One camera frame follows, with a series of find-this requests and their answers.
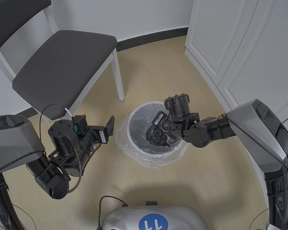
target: cabinet door panel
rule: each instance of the cabinet door panel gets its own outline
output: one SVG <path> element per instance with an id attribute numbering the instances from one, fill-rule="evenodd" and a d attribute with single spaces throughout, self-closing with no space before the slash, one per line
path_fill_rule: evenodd
<path id="1" fill-rule="evenodd" d="M 186 47 L 218 85 L 247 30 L 257 0 L 194 0 Z"/>
<path id="2" fill-rule="evenodd" d="M 288 118 L 288 0 L 259 0 L 218 87 L 232 108 L 258 98 L 282 121 Z"/>

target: white wall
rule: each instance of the white wall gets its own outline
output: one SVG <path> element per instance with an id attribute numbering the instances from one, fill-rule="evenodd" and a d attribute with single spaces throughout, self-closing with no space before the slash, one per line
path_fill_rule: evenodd
<path id="1" fill-rule="evenodd" d="M 18 38 L 11 38 L 10 43 L 19 43 Z M 10 48 L 5 48 L 6 52 L 11 52 Z M 19 64 L 19 58 L 15 57 L 15 65 Z M 0 70 L 0 115 L 16 114 L 27 108 L 30 105 L 24 101 L 13 89 L 11 82 Z"/>
<path id="2" fill-rule="evenodd" d="M 52 0 L 59 30 L 81 30 L 116 36 L 118 41 L 187 27 L 193 0 Z M 43 12 L 20 28 L 1 48 L 17 74 L 29 57 L 52 35 Z M 0 114 L 28 108 L 0 76 Z"/>

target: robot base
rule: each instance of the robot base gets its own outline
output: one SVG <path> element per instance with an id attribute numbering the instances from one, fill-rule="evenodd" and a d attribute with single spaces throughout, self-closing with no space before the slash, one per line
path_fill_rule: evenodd
<path id="1" fill-rule="evenodd" d="M 121 207 L 105 218 L 103 230 L 208 230 L 203 218 L 187 206 Z"/>

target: chair backrest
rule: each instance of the chair backrest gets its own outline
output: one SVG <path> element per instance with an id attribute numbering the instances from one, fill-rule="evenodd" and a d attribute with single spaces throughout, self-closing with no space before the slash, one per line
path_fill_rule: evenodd
<path id="1" fill-rule="evenodd" d="M 26 22 L 51 5 L 51 0 L 0 0 L 0 48 Z"/>

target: blue circle logo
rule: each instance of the blue circle logo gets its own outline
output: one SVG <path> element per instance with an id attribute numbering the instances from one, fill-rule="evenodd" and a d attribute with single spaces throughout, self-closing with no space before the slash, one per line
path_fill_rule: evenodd
<path id="1" fill-rule="evenodd" d="M 165 217 L 159 214 L 146 215 L 139 222 L 139 230 L 167 230 L 168 227 Z"/>

